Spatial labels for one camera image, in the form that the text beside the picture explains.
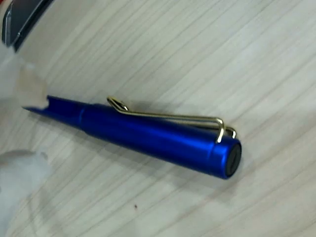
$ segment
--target pen barrel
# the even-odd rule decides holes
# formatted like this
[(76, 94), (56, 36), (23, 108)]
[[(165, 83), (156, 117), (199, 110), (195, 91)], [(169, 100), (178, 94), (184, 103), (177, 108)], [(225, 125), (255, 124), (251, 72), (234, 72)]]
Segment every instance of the pen barrel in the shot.
[[(204, 129), (160, 118), (124, 115), (100, 104), (48, 99), (47, 109), (31, 111), (78, 127), (102, 140), (223, 179), (230, 178), (239, 165), (238, 139), (224, 136), (216, 143), (217, 134)], [(58, 115), (56, 106), (64, 108), (62, 115)]]

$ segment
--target pen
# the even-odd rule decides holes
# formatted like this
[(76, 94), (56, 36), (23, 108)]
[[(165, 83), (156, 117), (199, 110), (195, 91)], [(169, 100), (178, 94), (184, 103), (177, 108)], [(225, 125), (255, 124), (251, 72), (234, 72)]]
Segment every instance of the pen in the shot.
[[(218, 135), (155, 116), (119, 113), (102, 104), (53, 96), (48, 96), (48, 100), (49, 106), (44, 110), (26, 109), (102, 140), (222, 179), (230, 178), (240, 162), (240, 141), (223, 133)], [(125, 105), (118, 106), (127, 111)]]

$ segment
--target pen clip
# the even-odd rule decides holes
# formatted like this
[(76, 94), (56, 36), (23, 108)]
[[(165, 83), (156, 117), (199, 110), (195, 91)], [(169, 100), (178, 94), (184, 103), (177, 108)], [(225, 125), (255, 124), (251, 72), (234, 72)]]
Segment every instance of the pen clip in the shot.
[(204, 116), (187, 116), (187, 115), (169, 115), (169, 114), (156, 114), (156, 113), (143, 113), (131, 111), (122, 101), (109, 96), (107, 98), (109, 104), (116, 109), (119, 113), (132, 116), (142, 116), (151, 118), (161, 118), (167, 120), (176, 120), (177, 123), (182, 123), (202, 129), (218, 129), (216, 143), (220, 143), (225, 132), (230, 132), (232, 138), (236, 138), (237, 133), (232, 127), (225, 126), (222, 119), (217, 117), (204, 117)]

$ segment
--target wooden surface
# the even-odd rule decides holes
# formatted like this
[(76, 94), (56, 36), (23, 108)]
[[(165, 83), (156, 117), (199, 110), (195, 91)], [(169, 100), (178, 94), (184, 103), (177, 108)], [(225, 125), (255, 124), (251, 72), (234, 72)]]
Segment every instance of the wooden surface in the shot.
[(55, 170), (8, 236), (315, 236), (315, 42), (315, 0), (56, 0), (20, 51), (50, 94), (220, 116), (242, 164), (223, 181), (2, 113), (1, 152), (47, 148)]

